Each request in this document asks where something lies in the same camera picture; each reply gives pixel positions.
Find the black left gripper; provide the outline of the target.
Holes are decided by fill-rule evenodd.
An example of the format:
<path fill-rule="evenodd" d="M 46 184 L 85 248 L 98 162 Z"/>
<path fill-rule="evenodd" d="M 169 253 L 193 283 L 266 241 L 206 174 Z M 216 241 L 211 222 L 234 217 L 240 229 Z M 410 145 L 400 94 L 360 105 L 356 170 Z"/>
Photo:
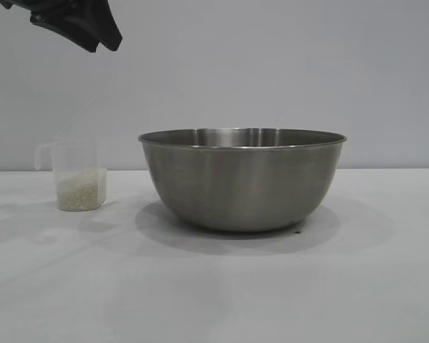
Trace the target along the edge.
<path fill-rule="evenodd" d="M 31 11 L 33 25 L 63 36 L 91 53 L 97 50 L 99 42 L 108 50 L 117 51 L 123 39 L 107 0 L 0 0 L 0 4 L 5 9 L 15 5 Z M 70 22 L 69 11 L 88 14 L 89 25 L 97 39 Z"/>

